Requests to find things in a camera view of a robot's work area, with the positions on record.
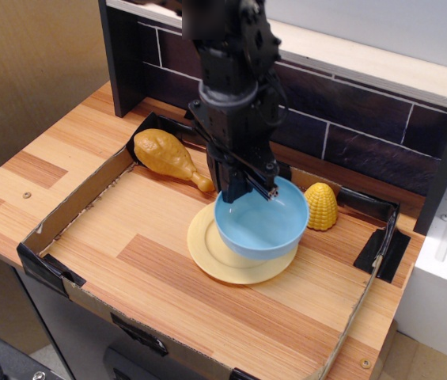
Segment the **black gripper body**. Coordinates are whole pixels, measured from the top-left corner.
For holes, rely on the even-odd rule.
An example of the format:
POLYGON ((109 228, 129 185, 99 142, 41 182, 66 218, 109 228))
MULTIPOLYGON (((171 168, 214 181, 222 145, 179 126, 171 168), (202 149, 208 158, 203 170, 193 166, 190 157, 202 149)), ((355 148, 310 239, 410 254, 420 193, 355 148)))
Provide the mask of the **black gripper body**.
POLYGON ((263 93, 249 104, 215 107, 201 99, 188 105, 194 128, 221 150, 229 168, 247 173, 252 190, 266 200, 278 194, 279 166, 270 140, 279 126, 278 96, 263 93))

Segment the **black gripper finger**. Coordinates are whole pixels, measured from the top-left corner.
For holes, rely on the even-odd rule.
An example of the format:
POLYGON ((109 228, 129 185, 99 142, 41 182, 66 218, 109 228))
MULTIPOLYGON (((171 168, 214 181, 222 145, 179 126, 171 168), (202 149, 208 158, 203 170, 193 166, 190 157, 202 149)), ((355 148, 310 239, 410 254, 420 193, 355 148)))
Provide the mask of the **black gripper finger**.
POLYGON ((236 168, 224 169, 222 174, 222 198, 225 203, 233 203, 252 191, 247 173, 236 168))
POLYGON ((211 179, 218 192, 229 191, 229 166, 224 153, 214 144, 206 146, 206 160, 211 179))

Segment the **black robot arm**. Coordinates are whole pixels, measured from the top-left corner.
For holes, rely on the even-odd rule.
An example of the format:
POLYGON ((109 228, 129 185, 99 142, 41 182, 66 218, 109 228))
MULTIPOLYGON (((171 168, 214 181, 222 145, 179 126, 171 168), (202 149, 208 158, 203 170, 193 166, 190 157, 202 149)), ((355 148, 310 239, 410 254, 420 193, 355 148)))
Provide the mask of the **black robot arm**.
POLYGON ((216 191, 226 203, 257 191, 278 195, 279 166, 270 140, 288 113, 274 64, 281 40, 263 1, 159 1, 181 17, 183 36, 197 51, 202 80, 188 105, 206 144, 216 191))

